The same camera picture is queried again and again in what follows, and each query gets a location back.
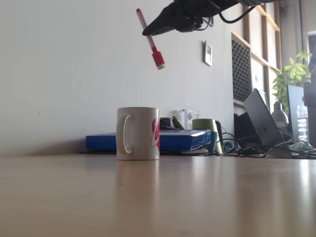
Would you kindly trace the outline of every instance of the mug handle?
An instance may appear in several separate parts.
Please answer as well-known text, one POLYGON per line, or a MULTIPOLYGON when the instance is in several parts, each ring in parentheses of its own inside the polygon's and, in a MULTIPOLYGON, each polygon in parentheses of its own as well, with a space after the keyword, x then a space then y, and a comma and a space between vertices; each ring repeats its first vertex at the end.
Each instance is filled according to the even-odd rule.
POLYGON ((117 141, 117 150, 123 155, 132 154, 133 151, 129 151, 126 148, 125 141, 124 141, 124 130, 126 121, 130 118, 131 115, 121 115, 118 119, 117 124, 117 134, 116 134, 116 141, 117 141))

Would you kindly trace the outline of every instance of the wooden table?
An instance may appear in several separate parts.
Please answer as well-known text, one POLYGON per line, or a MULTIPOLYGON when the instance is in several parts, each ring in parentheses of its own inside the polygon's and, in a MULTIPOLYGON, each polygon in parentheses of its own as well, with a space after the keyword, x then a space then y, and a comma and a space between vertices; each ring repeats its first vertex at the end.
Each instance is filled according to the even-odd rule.
POLYGON ((1 237, 316 237, 316 161, 0 158, 1 237))

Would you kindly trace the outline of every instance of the red marker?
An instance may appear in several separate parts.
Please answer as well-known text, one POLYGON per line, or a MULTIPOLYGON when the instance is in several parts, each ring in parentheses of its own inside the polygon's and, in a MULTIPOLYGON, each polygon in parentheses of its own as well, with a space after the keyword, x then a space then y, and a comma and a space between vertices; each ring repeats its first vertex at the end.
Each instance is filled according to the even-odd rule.
MULTIPOLYGON (((142 24, 143 29, 145 29, 147 27, 147 24, 146 24, 146 21, 145 21, 145 18, 143 16, 142 11, 140 9, 137 9, 136 12, 137 12, 138 18, 140 20, 140 23, 142 24)), ((161 52, 159 52, 157 50, 155 43, 154 43, 154 40, 153 40, 153 37, 147 36, 147 39, 148 39, 150 47, 152 48, 153 58, 154 58, 154 61, 156 63, 157 68, 159 70, 165 68, 162 54, 161 54, 161 52)))

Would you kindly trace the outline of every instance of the white mug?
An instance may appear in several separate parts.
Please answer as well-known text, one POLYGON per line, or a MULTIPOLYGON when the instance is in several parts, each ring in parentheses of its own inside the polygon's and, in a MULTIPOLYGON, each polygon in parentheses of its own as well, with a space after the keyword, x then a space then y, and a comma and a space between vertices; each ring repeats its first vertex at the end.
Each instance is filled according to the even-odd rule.
POLYGON ((118 109, 117 159, 159 159, 159 110, 131 107, 118 109))

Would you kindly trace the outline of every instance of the laptop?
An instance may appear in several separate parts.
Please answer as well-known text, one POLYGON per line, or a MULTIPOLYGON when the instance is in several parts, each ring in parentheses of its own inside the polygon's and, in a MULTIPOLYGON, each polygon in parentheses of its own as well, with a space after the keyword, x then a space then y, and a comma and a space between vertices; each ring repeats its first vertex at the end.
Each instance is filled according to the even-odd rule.
MULTIPOLYGON (((285 140, 269 112, 267 101, 264 101, 263 98, 262 92, 254 89, 253 93, 245 100, 243 105, 249 114, 252 125, 256 129, 262 144, 264 146, 274 147, 277 144, 285 142, 285 140)), ((289 150, 287 144, 278 147, 289 150)), ((290 151, 281 149, 272 149, 270 155, 278 158, 293 158, 290 151)))

